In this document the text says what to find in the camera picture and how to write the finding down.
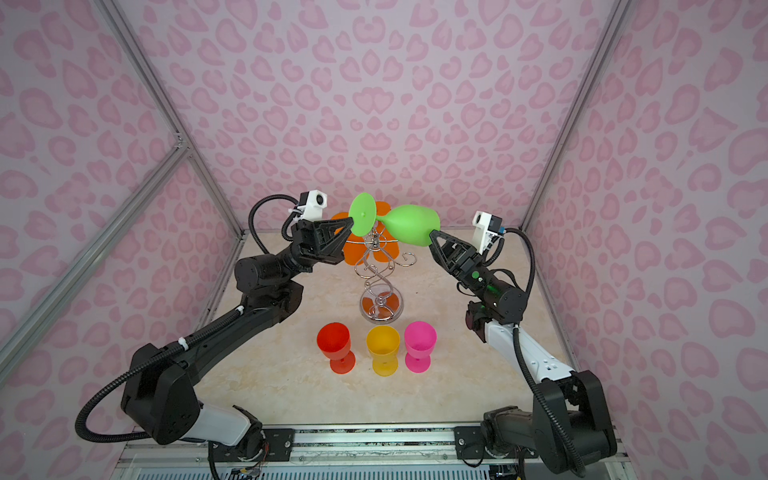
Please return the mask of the red plastic wine glass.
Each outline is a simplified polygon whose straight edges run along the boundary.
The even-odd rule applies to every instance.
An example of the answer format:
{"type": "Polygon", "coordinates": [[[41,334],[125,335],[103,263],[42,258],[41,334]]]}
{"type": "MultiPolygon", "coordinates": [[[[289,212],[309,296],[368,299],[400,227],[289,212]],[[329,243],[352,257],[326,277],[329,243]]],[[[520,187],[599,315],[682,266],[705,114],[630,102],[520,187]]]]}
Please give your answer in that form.
{"type": "Polygon", "coordinates": [[[316,336],[316,344],[334,373],[343,375],[354,369],[356,356],[351,350],[350,331],[344,324],[334,322],[323,326],[316,336]]]}

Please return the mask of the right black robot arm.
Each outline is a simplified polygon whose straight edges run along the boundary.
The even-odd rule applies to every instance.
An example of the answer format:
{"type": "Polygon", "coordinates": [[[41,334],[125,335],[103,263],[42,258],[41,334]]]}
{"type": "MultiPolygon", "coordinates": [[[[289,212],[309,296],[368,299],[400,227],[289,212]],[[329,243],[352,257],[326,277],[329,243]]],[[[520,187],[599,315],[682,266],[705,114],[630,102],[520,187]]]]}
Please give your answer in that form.
{"type": "Polygon", "coordinates": [[[614,456],[618,442],[600,379],[551,355],[522,327],[536,277],[532,243],[519,229],[529,258],[520,283],[505,268],[491,268],[472,244],[434,230],[429,246],[435,262],[472,296],[465,323],[481,341],[519,370],[533,407],[488,411],[480,423],[482,447],[494,456],[524,457],[532,451],[554,474],[583,477],[589,465],[614,456]]]}

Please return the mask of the green plastic wine glass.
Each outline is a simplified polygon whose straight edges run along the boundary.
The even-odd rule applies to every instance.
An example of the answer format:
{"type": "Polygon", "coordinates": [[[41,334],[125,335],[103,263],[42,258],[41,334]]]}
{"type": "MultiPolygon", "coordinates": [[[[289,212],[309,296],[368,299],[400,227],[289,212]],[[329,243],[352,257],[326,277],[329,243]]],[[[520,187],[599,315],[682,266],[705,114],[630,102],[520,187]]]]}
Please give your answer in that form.
{"type": "Polygon", "coordinates": [[[384,215],[377,213],[377,203],[369,193],[359,194],[348,211],[353,220],[351,232],[358,237],[368,235],[377,223],[382,223],[398,242],[427,247],[432,240],[430,234],[441,229],[438,213],[419,205],[400,205],[384,215]]]}

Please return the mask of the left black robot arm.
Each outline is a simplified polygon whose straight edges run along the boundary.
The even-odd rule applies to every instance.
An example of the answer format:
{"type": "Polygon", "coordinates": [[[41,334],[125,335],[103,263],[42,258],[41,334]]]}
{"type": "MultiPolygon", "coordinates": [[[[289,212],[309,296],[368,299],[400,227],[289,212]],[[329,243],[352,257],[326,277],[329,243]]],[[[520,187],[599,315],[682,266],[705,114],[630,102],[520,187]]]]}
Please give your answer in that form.
{"type": "Polygon", "coordinates": [[[318,263],[342,262],[352,226],[350,218],[300,220],[282,251],[238,260],[234,276],[242,294],[239,305],[162,348],[147,344],[139,349],[123,391],[123,412],[160,445],[202,440],[230,447],[244,460],[261,456],[266,443],[261,422],[242,407],[203,402],[195,387],[229,354],[299,308],[303,287],[296,276],[318,263]]]}

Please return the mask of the pink plastic wine glass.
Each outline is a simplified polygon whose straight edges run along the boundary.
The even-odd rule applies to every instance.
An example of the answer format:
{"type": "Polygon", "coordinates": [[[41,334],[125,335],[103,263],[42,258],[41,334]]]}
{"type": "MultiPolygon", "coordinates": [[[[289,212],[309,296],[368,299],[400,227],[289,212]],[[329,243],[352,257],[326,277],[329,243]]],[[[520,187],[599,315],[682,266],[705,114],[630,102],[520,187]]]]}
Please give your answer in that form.
{"type": "Polygon", "coordinates": [[[405,364],[409,371],[421,374],[429,370],[437,340],[437,331],[430,323],[417,321],[406,328],[405,364]]]}

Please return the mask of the yellow plastic wine glass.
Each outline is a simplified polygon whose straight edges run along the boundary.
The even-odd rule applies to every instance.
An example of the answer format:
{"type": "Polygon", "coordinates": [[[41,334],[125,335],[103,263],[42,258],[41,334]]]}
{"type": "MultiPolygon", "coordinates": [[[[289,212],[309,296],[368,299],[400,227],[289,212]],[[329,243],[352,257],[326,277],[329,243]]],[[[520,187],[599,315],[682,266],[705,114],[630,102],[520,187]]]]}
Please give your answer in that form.
{"type": "Polygon", "coordinates": [[[397,371],[400,335],[394,328],[388,325],[372,328],[366,337],[366,346],[377,375],[388,377],[397,371]]]}

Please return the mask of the orange wine glass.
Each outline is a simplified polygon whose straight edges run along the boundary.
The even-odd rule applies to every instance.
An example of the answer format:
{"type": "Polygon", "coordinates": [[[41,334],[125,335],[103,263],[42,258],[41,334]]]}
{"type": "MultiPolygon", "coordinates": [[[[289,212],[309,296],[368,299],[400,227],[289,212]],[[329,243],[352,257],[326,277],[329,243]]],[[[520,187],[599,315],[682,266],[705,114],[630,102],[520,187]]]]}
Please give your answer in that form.
{"type": "MultiPolygon", "coordinates": [[[[384,201],[377,201],[376,207],[378,216],[386,215],[391,211],[391,206],[384,201]]],[[[388,263],[391,260],[396,260],[400,255],[397,240],[380,221],[376,223],[375,232],[378,235],[379,247],[374,252],[374,259],[379,263],[388,263]]]]}
{"type": "Polygon", "coordinates": [[[343,247],[344,261],[351,266],[357,265],[367,251],[362,237],[350,234],[343,247]]]}

